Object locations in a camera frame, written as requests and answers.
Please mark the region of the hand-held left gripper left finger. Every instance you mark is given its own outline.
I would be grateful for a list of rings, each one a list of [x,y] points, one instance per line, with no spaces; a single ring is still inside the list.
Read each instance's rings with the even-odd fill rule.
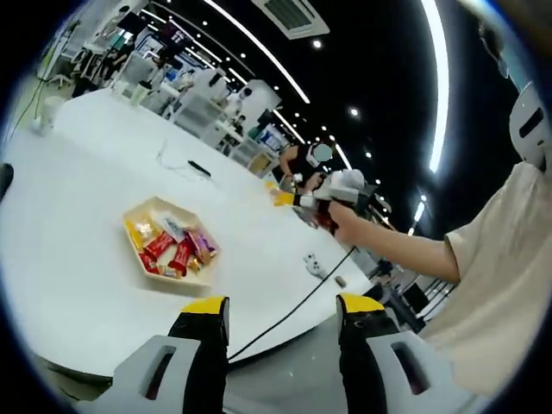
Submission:
[[[229,371],[229,298],[181,309],[166,336],[153,336],[115,369],[111,387],[78,413],[222,413]]]

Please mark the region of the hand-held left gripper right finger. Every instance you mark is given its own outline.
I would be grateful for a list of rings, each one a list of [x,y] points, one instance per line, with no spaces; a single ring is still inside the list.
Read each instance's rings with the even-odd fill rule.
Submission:
[[[349,413],[461,413],[472,395],[427,342],[401,331],[378,301],[336,296],[339,367]]]

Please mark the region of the person's right hand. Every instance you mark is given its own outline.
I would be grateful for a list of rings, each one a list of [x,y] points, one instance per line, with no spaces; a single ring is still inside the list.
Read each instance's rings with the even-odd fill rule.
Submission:
[[[336,201],[323,202],[316,213],[318,223],[339,242],[356,246],[360,240],[361,219],[348,206]]]

